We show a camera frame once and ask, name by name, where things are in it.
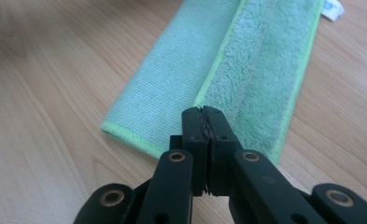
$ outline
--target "wooden floor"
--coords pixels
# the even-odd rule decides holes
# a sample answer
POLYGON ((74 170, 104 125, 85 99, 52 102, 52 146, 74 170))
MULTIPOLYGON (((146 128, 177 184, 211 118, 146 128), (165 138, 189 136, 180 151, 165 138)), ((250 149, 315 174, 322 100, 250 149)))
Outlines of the wooden floor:
MULTIPOLYGON (((321 19, 279 170, 367 200, 367 1, 321 19)), ((0 0, 0 223, 72 223, 97 188, 136 187, 157 161, 99 125, 181 0, 0 0)), ((192 223, 231 223, 194 199, 192 223)))

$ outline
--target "microfiber cloth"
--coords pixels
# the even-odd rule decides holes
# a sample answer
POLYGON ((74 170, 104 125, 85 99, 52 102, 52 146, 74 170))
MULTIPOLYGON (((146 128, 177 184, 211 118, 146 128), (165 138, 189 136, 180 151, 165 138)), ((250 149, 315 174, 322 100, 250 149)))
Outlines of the microfiber cloth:
POLYGON ((101 130, 159 158, 181 113, 223 111, 244 148, 277 163, 323 0, 185 0, 101 130))

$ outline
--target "white label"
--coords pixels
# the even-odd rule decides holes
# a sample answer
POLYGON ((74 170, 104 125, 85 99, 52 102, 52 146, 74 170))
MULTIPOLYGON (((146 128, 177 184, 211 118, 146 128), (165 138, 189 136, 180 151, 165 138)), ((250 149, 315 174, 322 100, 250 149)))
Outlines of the white label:
POLYGON ((329 20, 337 21, 344 14, 344 8, 337 0, 325 0, 321 13, 329 20))

